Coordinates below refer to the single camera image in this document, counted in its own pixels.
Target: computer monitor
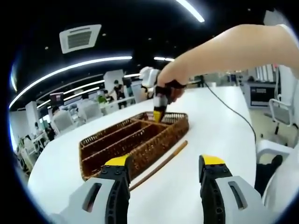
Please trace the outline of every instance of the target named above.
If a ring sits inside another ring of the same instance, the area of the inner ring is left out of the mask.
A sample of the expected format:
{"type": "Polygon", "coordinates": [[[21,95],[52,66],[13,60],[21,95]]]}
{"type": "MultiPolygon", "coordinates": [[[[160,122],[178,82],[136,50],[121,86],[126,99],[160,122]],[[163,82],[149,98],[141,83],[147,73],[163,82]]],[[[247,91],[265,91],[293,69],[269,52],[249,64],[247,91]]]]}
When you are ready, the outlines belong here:
{"type": "Polygon", "coordinates": [[[64,105],[64,93],[63,92],[51,93],[50,104],[52,107],[64,105]]]}

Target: ceiling air vent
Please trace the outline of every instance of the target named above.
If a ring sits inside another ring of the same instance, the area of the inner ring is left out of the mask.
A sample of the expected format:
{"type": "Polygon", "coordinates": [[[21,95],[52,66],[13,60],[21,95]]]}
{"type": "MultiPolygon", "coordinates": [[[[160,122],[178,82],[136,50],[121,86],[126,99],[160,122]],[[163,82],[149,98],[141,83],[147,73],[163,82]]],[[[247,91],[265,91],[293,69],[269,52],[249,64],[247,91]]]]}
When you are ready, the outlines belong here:
{"type": "Polygon", "coordinates": [[[94,47],[101,27],[100,24],[90,25],[61,32],[59,38],[62,53],[94,47]]]}

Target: black ceiling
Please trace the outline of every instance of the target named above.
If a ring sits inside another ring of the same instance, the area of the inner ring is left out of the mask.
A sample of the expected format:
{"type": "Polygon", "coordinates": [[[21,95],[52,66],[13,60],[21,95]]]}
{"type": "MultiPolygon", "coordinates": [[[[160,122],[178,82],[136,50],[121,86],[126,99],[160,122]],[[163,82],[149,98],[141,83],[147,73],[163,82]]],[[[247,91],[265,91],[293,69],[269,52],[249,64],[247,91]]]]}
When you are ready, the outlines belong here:
{"type": "MultiPolygon", "coordinates": [[[[44,75],[78,62],[110,56],[133,59],[95,63],[53,76],[30,89],[11,109],[24,107],[50,90],[86,76],[116,69],[137,73],[143,66],[162,68],[165,64],[153,60],[154,56],[175,58],[235,25],[262,24],[265,10],[271,9],[246,1],[187,1],[202,15],[204,23],[176,0],[86,0],[80,4],[62,1],[59,7],[45,5],[17,55],[18,92],[44,75]],[[59,33],[91,24],[102,25],[95,47],[62,54],[59,33]]],[[[81,85],[79,82],[72,88],[81,85]]]]}

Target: brown woven basket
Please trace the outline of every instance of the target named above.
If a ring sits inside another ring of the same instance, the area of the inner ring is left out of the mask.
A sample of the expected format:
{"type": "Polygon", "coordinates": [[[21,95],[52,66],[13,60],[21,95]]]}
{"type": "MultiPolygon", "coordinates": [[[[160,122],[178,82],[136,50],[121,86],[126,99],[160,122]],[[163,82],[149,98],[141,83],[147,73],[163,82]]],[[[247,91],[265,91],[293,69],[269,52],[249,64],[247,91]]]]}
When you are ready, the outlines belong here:
{"type": "Polygon", "coordinates": [[[161,123],[153,121],[153,112],[140,113],[100,131],[79,144],[83,180],[97,176],[110,159],[130,154],[134,179],[174,146],[188,131],[188,116],[166,113],[161,123]]]}

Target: black cable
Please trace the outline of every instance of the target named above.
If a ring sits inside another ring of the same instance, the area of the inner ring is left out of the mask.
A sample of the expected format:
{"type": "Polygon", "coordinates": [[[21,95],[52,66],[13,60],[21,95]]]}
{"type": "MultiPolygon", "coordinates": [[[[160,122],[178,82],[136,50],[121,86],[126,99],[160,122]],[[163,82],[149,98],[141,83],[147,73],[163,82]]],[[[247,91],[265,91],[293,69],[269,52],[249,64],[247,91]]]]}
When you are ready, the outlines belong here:
{"type": "Polygon", "coordinates": [[[252,131],[253,131],[253,134],[254,134],[254,142],[256,143],[256,132],[255,132],[255,130],[253,129],[253,127],[252,127],[252,125],[246,120],[246,118],[244,118],[241,114],[239,114],[237,111],[234,111],[232,108],[230,108],[229,106],[227,106],[226,105],[226,103],[224,103],[223,102],[223,100],[222,99],[220,99],[211,89],[210,89],[210,87],[206,84],[206,82],[205,82],[205,85],[206,85],[206,87],[211,91],[211,93],[213,93],[213,95],[214,96],[216,96],[217,97],[217,99],[219,99],[228,109],[230,109],[232,112],[234,112],[234,113],[236,113],[236,114],[238,114],[241,118],[243,118],[246,122],[247,122],[247,124],[249,124],[249,126],[250,126],[250,128],[252,129],[252,131]]]}

